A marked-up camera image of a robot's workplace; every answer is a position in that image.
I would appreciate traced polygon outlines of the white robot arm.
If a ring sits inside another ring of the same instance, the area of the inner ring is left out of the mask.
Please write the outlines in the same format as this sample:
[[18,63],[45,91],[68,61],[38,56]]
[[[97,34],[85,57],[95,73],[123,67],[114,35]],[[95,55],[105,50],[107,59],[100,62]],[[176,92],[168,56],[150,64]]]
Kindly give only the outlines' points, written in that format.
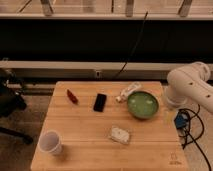
[[194,62],[171,70],[164,101],[169,108],[179,108],[190,98],[213,114],[213,86],[207,81],[211,72],[207,64]]

